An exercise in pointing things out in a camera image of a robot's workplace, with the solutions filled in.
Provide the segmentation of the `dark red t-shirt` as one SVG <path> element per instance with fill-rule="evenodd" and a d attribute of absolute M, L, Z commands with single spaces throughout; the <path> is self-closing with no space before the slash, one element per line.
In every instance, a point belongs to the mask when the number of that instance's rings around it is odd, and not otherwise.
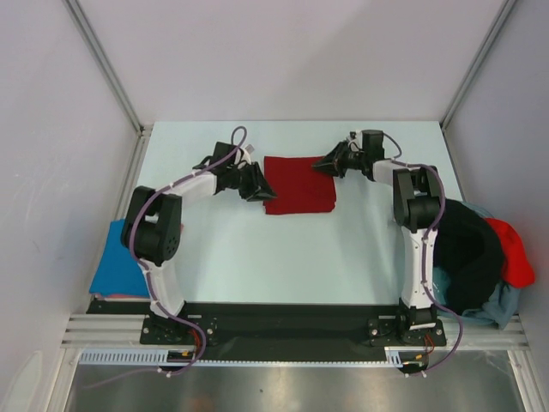
<path fill-rule="evenodd" d="M 264 201 L 267 215 L 329 213 L 335 208 L 336 190 L 332 176 L 318 172 L 315 157 L 265 156 L 264 176 L 276 198 Z"/>

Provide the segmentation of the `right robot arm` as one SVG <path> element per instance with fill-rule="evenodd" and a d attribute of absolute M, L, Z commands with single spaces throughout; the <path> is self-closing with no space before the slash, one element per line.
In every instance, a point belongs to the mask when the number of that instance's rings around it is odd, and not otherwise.
<path fill-rule="evenodd" d="M 392 215 L 404 239 L 404 286 L 389 333 L 399 343 L 427 342 L 437 326 L 433 259 L 438 223 L 445 208 L 437 169 L 407 163 L 400 144 L 382 130 L 352 131 L 312 168 L 344 178 L 349 170 L 392 188 Z"/>

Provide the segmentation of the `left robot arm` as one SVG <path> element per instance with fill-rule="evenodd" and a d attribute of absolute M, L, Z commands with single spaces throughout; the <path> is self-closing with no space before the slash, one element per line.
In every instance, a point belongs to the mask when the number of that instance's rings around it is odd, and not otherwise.
<path fill-rule="evenodd" d="M 139 265 L 150 296 L 151 312 L 163 319 L 160 334 L 182 342 L 189 321 L 179 316 L 185 304 L 172 259 L 180 246 L 184 208 L 224 190 L 235 190 L 246 202 L 276 198 L 250 145 L 217 142 L 214 153 L 191 172 L 159 189 L 140 185 L 130 199 L 121 243 Z"/>

